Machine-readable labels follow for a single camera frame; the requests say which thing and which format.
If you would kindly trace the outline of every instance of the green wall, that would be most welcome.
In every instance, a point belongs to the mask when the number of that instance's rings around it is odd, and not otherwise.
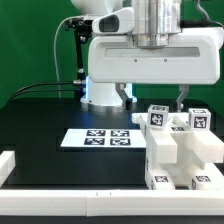
[[[203,1],[203,7],[215,21],[224,23],[224,1]],[[78,15],[70,0],[1,0],[0,1],[0,107],[17,89],[36,82],[56,81],[53,40],[59,23]],[[185,0],[182,17],[201,18],[193,1]],[[72,31],[61,30],[58,37],[58,62],[61,80],[76,78],[75,46]],[[83,47],[87,67],[88,45]],[[208,103],[224,115],[224,50],[221,52],[221,80],[214,86],[192,86],[188,99]],[[177,86],[137,85],[139,98],[176,99]],[[57,94],[32,96],[57,97]]]

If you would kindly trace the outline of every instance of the black table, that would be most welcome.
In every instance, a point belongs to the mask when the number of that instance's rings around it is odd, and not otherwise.
[[[146,112],[154,101],[141,101]],[[158,102],[169,105],[172,102]],[[190,102],[188,106],[205,106]],[[0,151],[14,150],[16,168],[2,189],[146,189],[144,149],[64,151],[69,128],[139,129],[130,111],[102,114],[74,99],[18,99],[0,110]],[[212,130],[216,131],[215,114]],[[0,223],[223,223],[224,217],[0,217]]]

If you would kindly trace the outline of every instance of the white robot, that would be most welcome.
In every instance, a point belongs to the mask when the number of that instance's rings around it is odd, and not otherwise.
[[[206,17],[198,25],[211,24],[200,1],[195,2]],[[190,84],[214,84],[219,79],[223,29],[181,29],[181,25],[194,25],[181,21],[182,0],[72,3],[85,14],[83,20],[93,20],[88,94],[83,104],[95,109],[125,107],[127,99],[136,102],[128,83],[178,84],[182,91],[177,100],[180,111]]]

